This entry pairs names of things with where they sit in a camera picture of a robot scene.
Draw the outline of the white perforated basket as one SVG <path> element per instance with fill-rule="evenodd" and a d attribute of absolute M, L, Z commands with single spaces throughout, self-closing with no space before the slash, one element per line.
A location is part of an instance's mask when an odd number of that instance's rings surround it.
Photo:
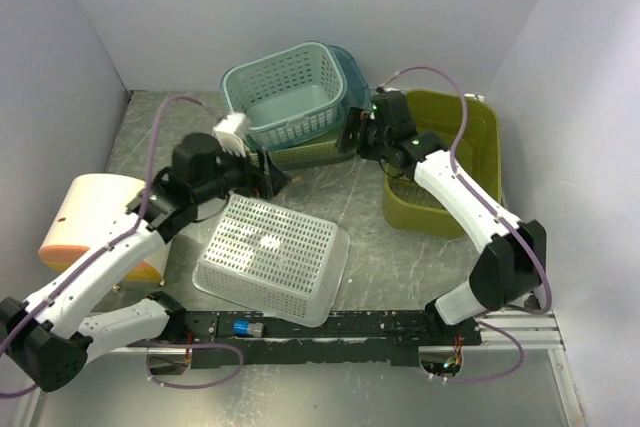
<path fill-rule="evenodd" d="M 304 327 L 329 317 L 350 236 L 336 223 L 233 194 L 198 258 L 193 285 Z"/>

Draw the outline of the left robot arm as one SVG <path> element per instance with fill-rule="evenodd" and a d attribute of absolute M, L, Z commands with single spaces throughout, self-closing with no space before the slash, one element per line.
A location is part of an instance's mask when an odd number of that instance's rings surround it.
<path fill-rule="evenodd" d="M 146 340 L 178 344 L 187 332 L 186 310 L 164 292 L 95 318 L 89 313 L 141 261 L 186 226 L 209 218 L 211 201 L 233 193 L 269 200 L 289 182 L 264 149 L 251 159 L 225 151 L 211 134 L 185 136 L 170 165 L 114 219 L 107 239 L 27 299 L 2 301 L 2 353 L 35 387 L 53 392 L 113 349 Z"/>

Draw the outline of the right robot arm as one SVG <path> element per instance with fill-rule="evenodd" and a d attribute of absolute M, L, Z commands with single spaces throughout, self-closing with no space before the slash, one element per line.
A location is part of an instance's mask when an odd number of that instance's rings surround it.
<path fill-rule="evenodd" d="M 419 131 L 406 96 L 381 91 L 368 108 L 348 109 L 338 150 L 382 161 L 431 194 L 463 228 L 479 257 L 467 280 L 425 307 L 424 331 L 443 345 L 459 324 L 497 311 L 537 287 L 549 286 L 546 231 L 524 222 L 485 192 L 433 131 Z"/>

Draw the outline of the blue grey connector plug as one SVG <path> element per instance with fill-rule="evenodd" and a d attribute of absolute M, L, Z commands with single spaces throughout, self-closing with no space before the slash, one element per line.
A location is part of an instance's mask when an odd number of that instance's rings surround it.
<path fill-rule="evenodd" d="M 236 336 L 262 338 L 264 335 L 264 324 L 247 320 L 235 320 L 233 323 L 233 333 Z"/>

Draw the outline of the cream cylindrical drum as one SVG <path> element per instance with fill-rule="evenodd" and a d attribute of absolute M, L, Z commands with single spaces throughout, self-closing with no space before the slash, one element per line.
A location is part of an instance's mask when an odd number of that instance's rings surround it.
<path fill-rule="evenodd" d="M 116 226 L 116 217 L 143 187 L 142 180 L 117 174 L 76 177 L 39 248 L 41 260 L 62 272 L 100 240 L 127 230 L 128 224 Z"/>

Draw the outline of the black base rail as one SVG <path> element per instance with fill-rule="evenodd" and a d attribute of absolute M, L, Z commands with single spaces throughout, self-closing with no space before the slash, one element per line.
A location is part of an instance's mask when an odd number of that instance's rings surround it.
<path fill-rule="evenodd" d="M 236 336 L 235 320 L 264 324 L 262 338 Z M 257 311 L 188 311 L 173 341 L 160 345 L 191 345 L 191 366 L 210 369 L 235 366 L 237 355 L 226 349 L 205 349 L 219 343 L 239 349 L 246 365 L 304 365 L 381 362 L 398 367 L 420 364 L 419 351 L 442 347 L 451 351 L 460 340 L 481 344 L 474 320 L 439 326 L 423 310 L 332 311 L 319 327 L 305 327 Z"/>

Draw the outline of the aluminium extrusion frame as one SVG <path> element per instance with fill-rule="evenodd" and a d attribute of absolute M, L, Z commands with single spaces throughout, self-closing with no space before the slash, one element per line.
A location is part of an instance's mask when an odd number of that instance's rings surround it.
<path fill-rule="evenodd" d="M 191 390 L 145 374 L 147 351 L 123 348 L 65 388 L 9 409 L 12 426 L 582 426 L 585 416 L 552 315 L 490 316 L 465 346 L 454 384 L 383 363 L 188 370 Z"/>

